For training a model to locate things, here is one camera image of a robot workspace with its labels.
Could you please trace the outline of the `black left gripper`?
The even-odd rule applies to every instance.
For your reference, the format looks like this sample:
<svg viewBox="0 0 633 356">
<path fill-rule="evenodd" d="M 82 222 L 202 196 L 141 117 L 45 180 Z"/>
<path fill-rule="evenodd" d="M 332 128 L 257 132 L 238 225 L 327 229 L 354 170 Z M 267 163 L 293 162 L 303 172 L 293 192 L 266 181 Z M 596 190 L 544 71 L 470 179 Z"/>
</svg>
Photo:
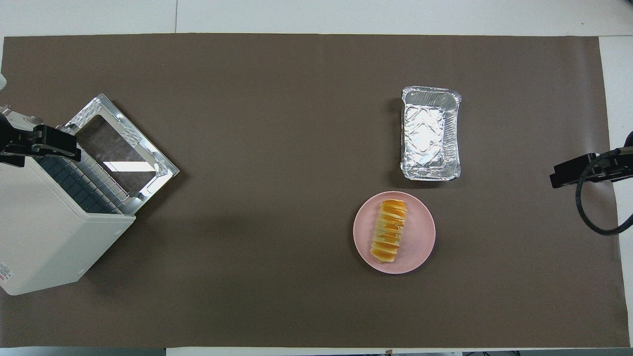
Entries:
<svg viewBox="0 0 633 356">
<path fill-rule="evenodd" d="M 61 156 L 76 162 L 81 161 L 82 157 L 74 135 L 46 125 L 35 126 L 33 130 L 17 129 L 7 117 L 1 116 L 0 162 L 25 166 L 25 156 L 33 152 L 40 156 Z"/>
</svg>

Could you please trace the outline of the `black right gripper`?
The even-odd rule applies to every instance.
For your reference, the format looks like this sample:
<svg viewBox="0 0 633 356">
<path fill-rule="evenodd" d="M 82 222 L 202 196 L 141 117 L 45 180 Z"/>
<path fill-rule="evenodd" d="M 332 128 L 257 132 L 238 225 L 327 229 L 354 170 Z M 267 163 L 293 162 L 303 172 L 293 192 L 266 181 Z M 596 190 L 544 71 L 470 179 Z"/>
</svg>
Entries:
<svg viewBox="0 0 633 356">
<path fill-rule="evenodd" d="M 597 156 L 598 161 L 593 169 L 595 177 L 592 182 L 617 182 L 633 175 L 633 132 L 631 131 L 620 148 L 612 149 Z M 552 188 L 577 184 L 583 169 L 594 159 L 594 155 L 581 155 L 554 165 L 550 174 Z"/>
</svg>

